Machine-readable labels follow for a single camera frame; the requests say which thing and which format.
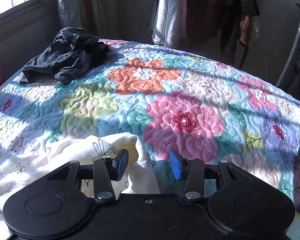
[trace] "quilted bedspread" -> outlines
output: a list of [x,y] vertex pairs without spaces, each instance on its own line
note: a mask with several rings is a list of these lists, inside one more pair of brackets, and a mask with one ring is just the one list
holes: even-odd
[[[229,160],[293,199],[299,101],[205,57],[102,41],[111,46],[107,61],[69,85],[48,76],[20,85],[20,70],[0,87],[1,152],[48,155],[47,143],[63,138],[130,132],[144,142],[161,192],[176,190],[166,162],[176,148],[205,163]],[[31,170],[20,160],[9,163],[16,179]],[[8,190],[0,190],[0,199]],[[300,239],[300,214],[288,235]]]

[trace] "orange flower pattern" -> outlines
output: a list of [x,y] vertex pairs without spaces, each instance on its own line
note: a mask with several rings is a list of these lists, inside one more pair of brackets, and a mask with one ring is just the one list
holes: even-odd
[[171,66],[163,68],[161,59],[144,62],[141,59],[129,60],[124,68],[117,68],[108,74],[111,81],[117,81],[116,93],[130,95],[137,91],[154,95],[162,91],[162,80],[176,79],[181,71]]

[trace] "blue gripper pad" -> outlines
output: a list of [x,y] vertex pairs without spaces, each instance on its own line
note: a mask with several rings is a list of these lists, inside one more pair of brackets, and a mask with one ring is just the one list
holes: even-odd
[[174,155],[173,151],[169,151],[170,167],[176,180],[182,180],[181,161]]
[[129,153],[126,151],[118,161],[118,179],[121,180],[122,176],[128,166]]

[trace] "bed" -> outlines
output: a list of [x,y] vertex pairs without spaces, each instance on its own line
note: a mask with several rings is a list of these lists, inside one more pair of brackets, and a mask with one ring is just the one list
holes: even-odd
[[[205,163],[229,160],[293,199],[299,101],[205,57],[102,41],[111,48],[106,62],[69,85],[48,76],[20,85],[20,70],[0,87],[0,231],[6,230],[6,199],[31,183],[34,173],[44,175],[47,144],[89,135],[139,136],[162,193],[178,190],[167,162],[168,150],[176,148]],[[288,236],[300,239],[300,214]]]

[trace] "red flower center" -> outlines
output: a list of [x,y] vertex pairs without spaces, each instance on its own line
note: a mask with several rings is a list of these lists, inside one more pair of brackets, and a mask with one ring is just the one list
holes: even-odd
[[173,118],[172,121],[175,123],[176,127],[180,130],[191,133],[197,124],[193,120],[192,114],[189,112],[179,111]]
[[276,135],[279,135],[280,138],[281,138],[282,140],[284,140],[284,136],[283,136],[283,133],[282,133],[281,128],[280,128],[279,126],[277,126],[277,125],[274,125],[273,128],[274,128],[274,130],[275,130],[275,134],[276,134]]
[[3,106],[2,111],[7,110],[11,106],[12,101],[9,99]]

